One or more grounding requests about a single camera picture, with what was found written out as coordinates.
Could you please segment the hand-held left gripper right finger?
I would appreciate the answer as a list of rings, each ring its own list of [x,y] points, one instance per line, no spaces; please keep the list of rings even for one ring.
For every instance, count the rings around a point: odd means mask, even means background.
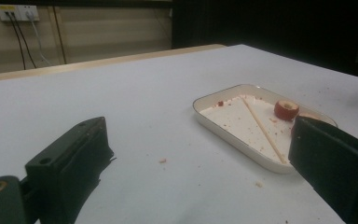
[[[297,117],[289,161],[346,224],[358,224],[358,139],[324,121]]]

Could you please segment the plain white wall socket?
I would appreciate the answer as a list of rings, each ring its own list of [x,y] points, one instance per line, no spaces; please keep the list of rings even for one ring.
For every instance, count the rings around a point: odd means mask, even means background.
[[[37,6],[18,5],[22,21],[39,21]]]

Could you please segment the cored red hawthorn fruit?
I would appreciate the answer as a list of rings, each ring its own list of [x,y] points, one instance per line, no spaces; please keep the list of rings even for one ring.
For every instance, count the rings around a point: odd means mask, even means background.
[[[274,114],[278,119],[291,121],[299,112],[299,105],[286,100],[278,101],[274,106]]]

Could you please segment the light wooden table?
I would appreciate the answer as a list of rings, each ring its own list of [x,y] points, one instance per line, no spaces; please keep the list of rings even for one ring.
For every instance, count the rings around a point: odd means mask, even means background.
[[[168,57],[168,56],[200,52],[200,51],[211,50],[211,49],[221,49],[224,47],[225,45],[212,44],[212,45],[196,46],[196,47],[189,47],[183,49],[169,49],[163,51],[141,53],[141,54],[101,59],[101,60],[82,62],[82,63],[55,65],[55,66],[36,68],[31,70],[5,72],[5,73],[0,73],[0,80],[58,74],[62,72],[69,72],[69,71],[81,70],[91,67],[105,66],[115,63],[128,63],[133,61],[140,61],[140,60],[153,59],[159,57]]]

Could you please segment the white rectangular tray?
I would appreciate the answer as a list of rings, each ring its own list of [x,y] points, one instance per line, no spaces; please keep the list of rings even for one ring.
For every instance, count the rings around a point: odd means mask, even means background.
[[[246,99],[261,120],[268,135],[285,157],[286,164],[281,163],[241,97]],[[275,116],[274,106],[280,100],[299,105],[300,115],[319,119],[331,125],[336,124],[323,113],[275,92],[249,84],[237,85],[200,97],[194,101],[193,108],[196,112],[196,120],[206,129],[271,172],[289,174],[295,170],[288,159],[294,123]],[[217,106],[219,101],[223,101],[224,105]]]

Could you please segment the thin wooden skewer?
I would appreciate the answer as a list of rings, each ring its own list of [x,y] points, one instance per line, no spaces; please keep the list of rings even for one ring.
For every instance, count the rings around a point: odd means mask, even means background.
[[[252,117],[254,118],[255,122],[257,123],[259,129],[261,130],[261,132],[265,135],[265,137],[267,138],[269,144],[271,145],[271,147],[273,148],[275,154],[278,156],[279,160],[281,161],[282,164],[286,164],[287,161],[285,159],[285,157],[283,156],[283,154],[280,152],[280,150],[277,148],[276,144],[273,142],[273,140],[271,139],[271,137],[269,136],[269,133],[267,132],[266,128],[264,127],[263,123],[261,122],[261,120],[257,117],[256,113],[254,112],[254,110],[249,106],[249,104],[247,103],[246,99],[241,97],[241,100],[243,101],[243,103],[245,104],[245,106],[247,107],[247,109],[249,110],[250,114],[252,115]]]

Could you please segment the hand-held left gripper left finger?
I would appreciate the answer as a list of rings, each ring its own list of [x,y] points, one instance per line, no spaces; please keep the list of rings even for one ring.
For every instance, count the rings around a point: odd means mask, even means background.
[[[25,165],[42,224],[74,224],[111,163],[105,118],[75,125]]]

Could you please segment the white wall socket yellow label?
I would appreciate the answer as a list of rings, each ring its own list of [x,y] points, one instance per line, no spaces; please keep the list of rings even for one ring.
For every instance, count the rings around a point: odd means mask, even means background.
[[[18,9],[16,5],[0,5],[0,20],[10,21],[19,18]]]

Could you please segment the black curtain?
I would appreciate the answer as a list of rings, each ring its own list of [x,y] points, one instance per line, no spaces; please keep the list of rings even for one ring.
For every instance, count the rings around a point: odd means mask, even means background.
[[[358,77],[358,0],[172,0],[172,47],[244,44]]]

